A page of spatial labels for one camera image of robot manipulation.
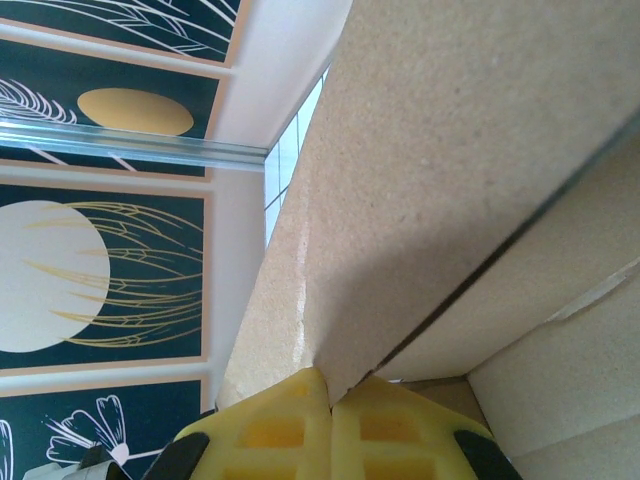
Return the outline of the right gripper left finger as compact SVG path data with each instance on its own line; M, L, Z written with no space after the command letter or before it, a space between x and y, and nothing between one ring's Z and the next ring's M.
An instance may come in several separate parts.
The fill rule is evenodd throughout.
M305 368L184 427L146 479L329 479L332 418L321 372Z

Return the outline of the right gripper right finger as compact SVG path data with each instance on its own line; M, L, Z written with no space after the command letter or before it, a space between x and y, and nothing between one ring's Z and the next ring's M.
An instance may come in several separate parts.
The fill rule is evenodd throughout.
M370 377L332 408L333 479L519 479L490 431Z

